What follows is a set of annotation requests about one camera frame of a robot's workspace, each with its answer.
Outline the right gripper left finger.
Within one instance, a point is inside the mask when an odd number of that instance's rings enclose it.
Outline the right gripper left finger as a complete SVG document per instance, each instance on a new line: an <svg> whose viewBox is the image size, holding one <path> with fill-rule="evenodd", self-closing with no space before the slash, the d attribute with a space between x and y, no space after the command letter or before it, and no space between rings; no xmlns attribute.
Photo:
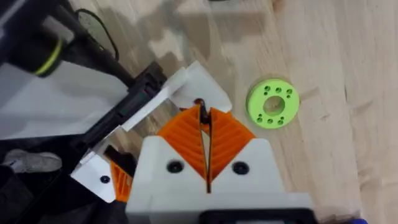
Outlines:
<svg viewBox="0 0 398 224"><path fill-rule="evenodd" d="M199 105L184 110L142 143L131 200L206 197L206 162Z"/></svg>

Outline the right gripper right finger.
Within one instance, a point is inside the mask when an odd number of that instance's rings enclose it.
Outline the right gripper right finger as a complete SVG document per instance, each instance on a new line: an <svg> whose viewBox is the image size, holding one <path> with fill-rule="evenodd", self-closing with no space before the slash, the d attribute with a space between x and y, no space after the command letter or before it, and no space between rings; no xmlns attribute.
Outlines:
<svg viewBox="0 0 398 224"><path fill-rule="evenodd" d="M231 114L210 110L210 192L283 192L268 140L257 138Z"/></svg>

